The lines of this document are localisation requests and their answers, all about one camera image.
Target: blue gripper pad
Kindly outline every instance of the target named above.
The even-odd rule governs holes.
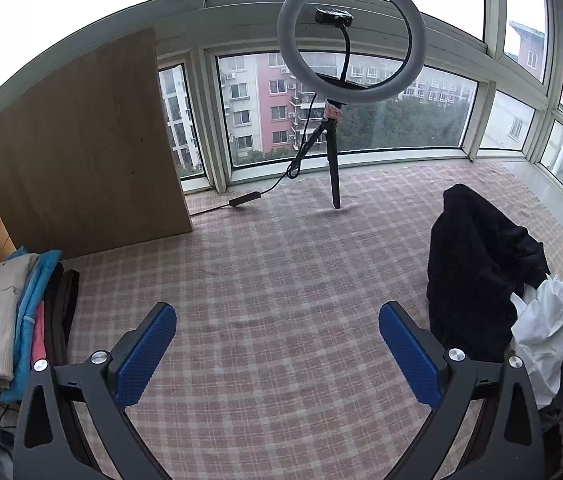
[[[379,310],[379,332],[410,389],[419,402],[428,404],[434,410],[441,401],[439,369],[413,333],[420,330],[396,301],[384,304]]]
[[[123,410],[140,402],[144,389],[175,336],[177,315],[158,303],[136,330],[127,332],[111,351],[111,393]]]

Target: silver bolt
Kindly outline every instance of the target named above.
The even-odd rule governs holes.
[[[108,354],[107,354],[107,352],[104,352],[103,350],[95,352],[90,357],[90,361],[95,365],[100,365],[101,363],[106,362],[107,359],[108,359]]]
[[[48,366],[48,361],[46,359],[39,359],[35,361],[33,368],[36,372],[41,372],[43,370],[46,370],[47,366]]]
[[[508,364],[513,368],[521,368],[523,366],[523,361],[514,355],[508,359]]]
[[[453,361],[463,361],[466,358],[466,354],[459,348],[451,348],[448,351],[448,357],[450,357]]]

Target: blue folded cloth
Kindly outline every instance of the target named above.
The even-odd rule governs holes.
[[[20,247],[7,260],[26,254],[26,249]],[[31,372],[31,346],[33,344],[33,330],[35,325],[35,310],[44,296],[46,285],[50,280],[57,262],[62,256],[61,251],[48,251],[40,254],[37,263],[31,270],[26,290],[21,295],[15,321],[15,343],[13,348],[13,380],[10,388],[0,391],[0,401],[7,404],[21,400],[24,397],[26,383]]]

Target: checkered tablecloth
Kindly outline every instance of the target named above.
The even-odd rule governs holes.
[[[528,227],[563,274],[563,229],[499,164],[343,174],[339,211],[328,178],[285,181],[242,208],[194,218],[190,234],[66,262],[81,273],[70,359],[111,349],[168,302],[177,335],[127,413],[173,478],[384,478],[429,409],[391,357],[377,314],[398,300],[428,326],[431,226],[457,182]],[[225,201],[193,196],[189,205]],[[438,476],[453,471],[478,407]],[[80,413],[103,471],[116,476]]]

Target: pink garment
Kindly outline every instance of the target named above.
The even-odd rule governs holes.
[[[46,347],[44,346],[44,300],[40,301],[35,312],[31,366],[39,359],[46,359]]]

